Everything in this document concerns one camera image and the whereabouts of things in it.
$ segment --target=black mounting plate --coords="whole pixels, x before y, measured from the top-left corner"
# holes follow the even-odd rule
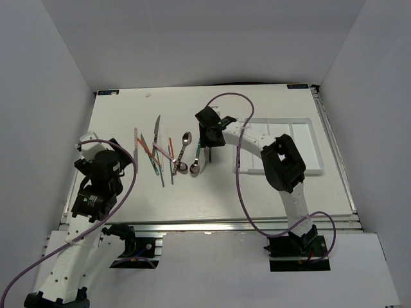
[[[268,239],[269,245],[264,247],[270,252],[270,271],[330,271],[327,258],[312,262],[327,252],[324,236],[318,235],[310,243],[304,253],[295,247],[295,243],[288,236]],[[307,261],[312,255],[314,260]]]
[[[145,251],[140,255],[147,259],[152,259],[155,257],[155,237],[136,237],[134,239],[136,248],[130,256],[122,255],[122,257],[133,257],[137,255],[141,250]],[[150,244],[152,247],[147,249],[146,246]],[[154,265],[158,264],[158,261],[152,261]],[[110,268],[152,268],[147,262],[132,262],[125,261],[118,265],[111,266]]]

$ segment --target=teal-handled utensil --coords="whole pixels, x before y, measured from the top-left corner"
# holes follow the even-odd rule
[[[146,143],[146,141],[144,140],[143,134],[140,134],[140,139],[141,139],[141,142],[144,143],[144,145],[146,146],[146,148],[148,148],[147,143]],[[145,150],[145,152],[147,153],[148,158],[150,159],[150,162],[152,163],[152,166],[153,166],[153,168],[154,168],[155,174],[156,174],[156,175],[160,175],[160,172],[159,172],[159,170],[157,169],[157,166],[155,165],[155,162],[154,162],[153,157],[149,154],[149,152],[147,152],[146,149],[144,149],[144,150]]]
[[[198,165],[198,158],[200,156],[200,152],[201,152],[201,142],[198,141],[197,152],[195,153],[195,160],[194,160],[194,163],[190,166],[190,172],[194,175],[200,171],[200,166]]]
[[[157,160],[160,161],[159,152],[156,152],[156,154],[157,154]],[[161,184],[164,187],[164,179],[162,178],[161,167],[160,167],[160,177],[161,177]]]
[[[177,163],[174,166],[173,173],[175,174],[177,172],[177,167],[179,166],[181,162],[182,155],[184,154],[184,150],[187,148],[187,146],[191,143],[192,136],[190,132],[184,133],[184,135],[181,138],[182,142],[182,148],[179,154],[179,157],[177,158]]]
[[[177,159],[173,158],[170,154],[167,154],[167,152],[165,150],[163,150],[157,143],[153,142],[153,146],[154,148],[156,148],[157,150],[159,150],[165,157],[167,157],[170,162],[173,162],[174,164],[177,164]],[[187,164],[185,162],[180,162],[177,166],[177,170],[181,171],[181,172],[185,172],[187,171],[188,167]]]
[[[168,146],[168,155],[171,157],[170,146]],[[171,174],[171,184],[174,185],[174,176],[173,176],[173,164],[170,161],[170,174]]]

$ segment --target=white enclosure wall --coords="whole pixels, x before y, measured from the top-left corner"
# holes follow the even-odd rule
[[[40,0],[0,9],[0,289],[37,260],[67,196],[92,92]],[[12,289],[22,307],[36,270]]]
[[[321,93],[365,228],[411,307],[411,2],[368,0]]]
[[[92,90],[320,84],[364,0],[42,0]]]

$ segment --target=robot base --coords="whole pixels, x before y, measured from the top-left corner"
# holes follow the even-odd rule
[[[62,300],[51,302],[42,297],[42,292],[31,293],[27,295],[24,301],[24,306],[27,308],[90,308],[90,301],[86,295],[87,289],[82,288],[78,290],[77,298],[74,302],[62,304]]]
[[[324,236],[318,235],[301,253],[288,236],[268,239],[269,245],[264,247],[270,252],[270,271],[329,271],[328,258],[318,262],[327,252]]]

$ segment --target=spoon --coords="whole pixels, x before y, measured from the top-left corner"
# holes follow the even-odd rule
[[[190,166],[190,172],[194,175],[200,171],[200,166],[198,165],[198,157],[200,156],[201,152],[201,142],[198,141],[197,152],[195,153],[195,160],[194,163]]]
[[[184,133],[184,135],[182,136],[181,142],[182,142],[182,148],[181,148],[179,157],[177,158],[177,165],[174,166],[173,174],[176,173],[177,167],[180,165],[182,155],[184,154],[184,150],[185,150],[185,149],[187,148],[187,146],[191,143],[191,133],[190,133],[190,132]]]
[[[170,159],[174,164],[177,164],[177,159],[173,158],[171,155],[169,155],[164,149],[162,149],[157,143],[153,142],[153,146],[157,148],[165,157]],[[187,164],[185,162],[180,162],[180,164],[177,164],[177,170],[179,171],[187,171]]]

